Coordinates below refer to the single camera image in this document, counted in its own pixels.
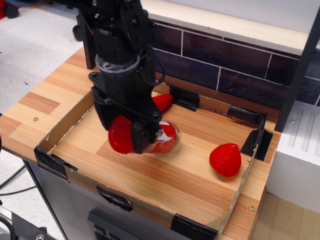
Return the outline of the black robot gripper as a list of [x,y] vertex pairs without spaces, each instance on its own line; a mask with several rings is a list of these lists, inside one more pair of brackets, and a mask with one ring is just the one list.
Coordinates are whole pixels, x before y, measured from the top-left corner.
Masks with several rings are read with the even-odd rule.
[[156,85],[155,61],[147,54],[120,65],[95,57],[99,71],[89,74],[93,83],[95,110],[106,131],[113,120],[123,115],[131,122],[134,152],[142,154],[153,145],[162,128],[162,113],[151,93]]

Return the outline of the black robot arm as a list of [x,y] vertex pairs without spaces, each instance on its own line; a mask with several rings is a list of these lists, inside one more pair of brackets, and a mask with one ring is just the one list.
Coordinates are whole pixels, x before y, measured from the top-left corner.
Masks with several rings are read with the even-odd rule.
[[122,115],[141,154],[161,132],[162,113],[152,100],[156,79],[156,23],[138,0],[64,0],[78,9],[95,109],[105,129]]

